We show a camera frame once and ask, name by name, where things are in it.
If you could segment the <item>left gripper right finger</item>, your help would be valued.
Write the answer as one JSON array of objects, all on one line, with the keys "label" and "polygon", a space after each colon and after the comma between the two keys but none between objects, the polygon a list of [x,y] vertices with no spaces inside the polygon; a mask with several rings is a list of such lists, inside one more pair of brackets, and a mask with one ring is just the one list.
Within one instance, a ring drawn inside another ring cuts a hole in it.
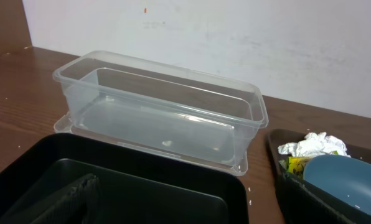
[{"label": "left gripper right finger", "polygon": [[275,193],[286,223],[371,224],[371,215],[352,208],[293,174],[276,177]]}]

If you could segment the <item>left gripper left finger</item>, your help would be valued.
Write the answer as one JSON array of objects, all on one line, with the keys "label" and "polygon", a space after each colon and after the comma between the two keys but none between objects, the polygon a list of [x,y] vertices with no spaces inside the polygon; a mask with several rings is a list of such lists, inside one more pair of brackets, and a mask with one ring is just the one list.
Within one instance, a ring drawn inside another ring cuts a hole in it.
[{"label": "left gripper left finger", "polygon": [[0,223],[94,223],[100,211],[100,180],[87,174],[46,198],[0,218]]}]

